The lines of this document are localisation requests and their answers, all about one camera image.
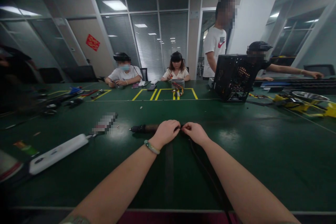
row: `computer case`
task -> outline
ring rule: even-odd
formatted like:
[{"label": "computer case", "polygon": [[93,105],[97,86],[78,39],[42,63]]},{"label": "computer case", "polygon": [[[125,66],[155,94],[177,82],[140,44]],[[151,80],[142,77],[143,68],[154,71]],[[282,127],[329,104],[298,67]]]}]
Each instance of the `computer case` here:
[{"label": "computer case", "polygon": [[213,88],[223,102],[244,103],[265,61],[264,55],[219,55]]}]

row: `nike logo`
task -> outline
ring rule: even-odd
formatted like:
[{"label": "nike logo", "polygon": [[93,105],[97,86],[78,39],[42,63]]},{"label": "nike logo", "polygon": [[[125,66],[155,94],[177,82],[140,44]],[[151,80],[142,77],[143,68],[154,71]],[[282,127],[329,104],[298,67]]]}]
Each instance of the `nike logo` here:
[{"label": "nike logo", "polygon": [[218,42],[218,48],[221,48],[224,43],[225,41],[223,43]]}]

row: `red paper cutting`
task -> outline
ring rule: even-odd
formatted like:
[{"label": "red paper cutting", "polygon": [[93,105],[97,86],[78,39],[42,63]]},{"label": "red paper cutting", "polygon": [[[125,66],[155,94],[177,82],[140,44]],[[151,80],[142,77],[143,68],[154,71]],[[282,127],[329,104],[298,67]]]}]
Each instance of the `red paper cutting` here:
[{"label": "red paper cutting", "polygon": [[91,47],[93,50],[97,51],[100,45],[100,42],[96,40],[91,34],[88,35],[86,39],[86,44]]}]

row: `metal bowl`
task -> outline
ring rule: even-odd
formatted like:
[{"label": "metal bowl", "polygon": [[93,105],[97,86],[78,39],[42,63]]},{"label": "metal bowl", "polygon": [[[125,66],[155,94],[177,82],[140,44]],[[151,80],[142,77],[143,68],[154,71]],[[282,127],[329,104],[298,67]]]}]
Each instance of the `metal bowl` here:
[{"label": "metal bowl", "polygon": [[307,93],[307,92],[300,92],[300,91],[294,91],[292,94],[299,98],[300,100],[313,103],[313,104],[318,104],[321,102],[328,102],[330,99],[321,95],[313,94],[313,93]]}]

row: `bracelet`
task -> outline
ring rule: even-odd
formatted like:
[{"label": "bracelet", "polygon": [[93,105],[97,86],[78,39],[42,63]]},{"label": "bracelet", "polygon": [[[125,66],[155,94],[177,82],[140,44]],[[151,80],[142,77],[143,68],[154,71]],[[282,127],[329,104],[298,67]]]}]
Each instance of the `bracelet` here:
[{"label": "bracelet", "polygon": [[150,144],[150,142],[148,142],[148,140],[145,140],[144,141],[144,144],[146,145],[146,147],[148,148],[148,149],[150,149],[152,152],[154,152],[156,155],[159,155],[160,154],[160,151],[159,150],[157,150],[157,149],[155,149],[151,144]]}]

